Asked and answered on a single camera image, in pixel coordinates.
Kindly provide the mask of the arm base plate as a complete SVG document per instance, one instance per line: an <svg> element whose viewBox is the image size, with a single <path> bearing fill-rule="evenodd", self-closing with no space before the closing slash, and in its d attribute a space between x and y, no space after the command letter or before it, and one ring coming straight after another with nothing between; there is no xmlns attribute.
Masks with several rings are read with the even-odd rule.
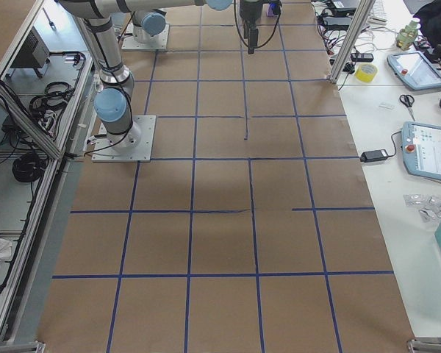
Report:
<svg viewBox="0 0 441 353"><path fill-rule="evenodd" d="M146 31L134 29L130 23L126 30L122 50L123 51L166 51L170 24L166 24L164 30L155 36L150 36Z"/></svg>
<svg viewBox="0 0 441 353"><path fill-rule="evenodd" d="M135 115L132 129L118 145L111 147L118 142L111 134L96 141L97 152L92 153L91 160L94 163L150 162L156 122L155 115Z"/></svg>

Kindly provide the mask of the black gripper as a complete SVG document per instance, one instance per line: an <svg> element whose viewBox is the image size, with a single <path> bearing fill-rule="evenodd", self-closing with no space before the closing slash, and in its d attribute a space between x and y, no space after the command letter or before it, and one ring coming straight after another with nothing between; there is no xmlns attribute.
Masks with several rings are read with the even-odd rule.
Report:
<svg viewBox="0 0 441 353"><path fill-rule="evenodd" d="M240 17L247 31L248 54L253 54L258 46L259 30L255 28L262 14L263 1L240 0Z"/></svg>

